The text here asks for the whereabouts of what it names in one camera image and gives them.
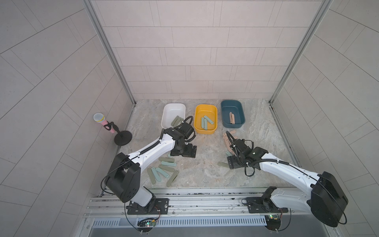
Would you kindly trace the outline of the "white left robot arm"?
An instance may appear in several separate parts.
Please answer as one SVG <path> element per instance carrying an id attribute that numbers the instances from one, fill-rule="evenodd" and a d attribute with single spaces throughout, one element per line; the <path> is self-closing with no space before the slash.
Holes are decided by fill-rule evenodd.
<path id="1" fill-rule="evenodd" d="M 158 139 L 136 152 L 117 154 L 100 187 L 109 188 L 123 203 L 133 201 L 141 212 L 151 213 L 156 196 L 141 186 L 141 173 L 167 152 L 174 157 L 195 158 L 197 146 L 190 143 L 196 137 L 192 121 L 193 116 L 189 116 L 180 125 L 163 129 Z"/>

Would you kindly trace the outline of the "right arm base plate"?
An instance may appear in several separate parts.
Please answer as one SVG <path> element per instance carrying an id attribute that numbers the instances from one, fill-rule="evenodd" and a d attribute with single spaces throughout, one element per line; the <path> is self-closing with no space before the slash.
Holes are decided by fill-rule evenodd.
<path id="1" fill-rule="evenodd" d="M 269 198 L 247 197 L 241 203 L 248 207 L 249 213 L 288 213 L 288 208 L 279 208 Z"/>

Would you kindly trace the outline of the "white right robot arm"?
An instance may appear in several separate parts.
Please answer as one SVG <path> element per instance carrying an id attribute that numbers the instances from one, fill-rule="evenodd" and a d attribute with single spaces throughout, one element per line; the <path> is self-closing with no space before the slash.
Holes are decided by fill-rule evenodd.
<path id="1" fill-rule="evenodd" d="M 261 147 L 247 146 L 244 139 L 229 139 L 233 155 L 228 157 L 230 169 L 252 168 L 271 173 L 294 185 L 296 191 L 270 186 L 257 202 L 247 200 L 250 207 L 265 212 L 295 209 L 314 215 L 323 224 L 337 227 L 348 205 L 348 199 L 334 175 L 308 171 L 286 162 Z"/>

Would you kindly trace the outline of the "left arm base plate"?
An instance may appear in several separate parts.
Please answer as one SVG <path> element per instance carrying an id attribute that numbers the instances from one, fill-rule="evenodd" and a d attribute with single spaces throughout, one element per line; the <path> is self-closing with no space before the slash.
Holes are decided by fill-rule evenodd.
<path id="1" fill-rule="evenodd" d="M 128 215 L 158 215 L 167 214 L 168 207 L 168 198 L 153 198 L 146 206 L 131 201 L 126 210 Z"/>

